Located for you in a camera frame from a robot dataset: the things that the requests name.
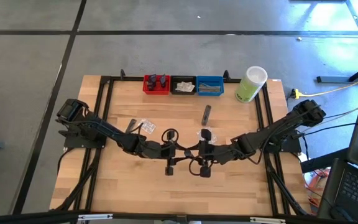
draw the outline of white cable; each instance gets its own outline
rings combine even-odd
[[[305,131],[307,131],[307,130],[309,130],[309,129],[311,129],[311,128],[315,128],[315,127],[317,127],[317,126],[319,126],[319,125],[322,125],[322,124],[324,124],[324,123],[328,123],[328,122],[330,122],[330,121],[334,121],[334,120],[336,120],[336,119],[342,118],[343,116],[346,116],[346,115],[350,114],[351,112],[354,112],[354,111],[357,111],[357,110],[358,110],[358,108],[355,108],[355,109],[353,109],[353,110],[351,110],[351,111],[348,111],[348,112],[344,113],[343,115],[338,116],[337,118],[333,118],[333,119],[330,119],[330,120],[328,120],[328,121],[324,121],[324,122],[322,122],[322,123],[319,123],[319,124],[317,124],[317,125],[315,125],[315,126],[313,126],[313,127],[306,128],[305,130],[303,130],[302,134],[305,134]]]

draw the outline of concrete floor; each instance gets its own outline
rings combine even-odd
[[[0,0],[0,29],[70,30],[80,0]],[[88,1],[80,30],[357,30],[342,2]],[[222,75],[240,77],[251,65],[283,80],[285,91],[316,93],[319,75],[358,71],[358,37],[137,35],[77,36],[55,111],[78,94],[83,75]],[[68,36],[0,36],[0,215],[7,214],[56,78]],[[358,86],[314,98],[328,115],[358,106]],[[290,100],[289,108],[299,101]],[[327,124],[350,123],[357,113]],[[49,124],[24,212],[48,209],[63,137]],[[308,136],[316,157],[347,147],[353,127]],[[311,142],[323,142],[314,145]]]

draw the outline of green container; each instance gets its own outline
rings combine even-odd
[[[242,103],[252,101],[266,81],[267,72],[262,67],[249,67],[236,89],[235,96],[237,100]]]

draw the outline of yellow cable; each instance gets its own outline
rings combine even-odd
[[[340,87],[340,88],[337,88],[337,89],[334,89],[334,90],[324,91],[322,93],[315,93],[315,94],[310,94],[310,95],[306,95],[306,94],[303,94],[303,93],[299,92],[298,96],[302,96],[302,97],[320,96],[320,95],[323,95],[323,94],[332,93],[334,91],[343,90],[343,89],[349,88],[350,86],[354,86],[356,84],[358,84],[358,82],[355,82],[355,83],[352,83],[350,85]]]

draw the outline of red object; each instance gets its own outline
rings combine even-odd
[[[149,77],[151,75],[144,75],[143,79],[143,92],[149,95],[168,95],[170,92],[170,86],[171,86],[171,76],[165,75],[165,88],[161,87],[160,78],[162,75],[157,75],[157,82],[155,84],[155,87],[153,90],[149,90],[147,88],[147,80],[149,80]]]

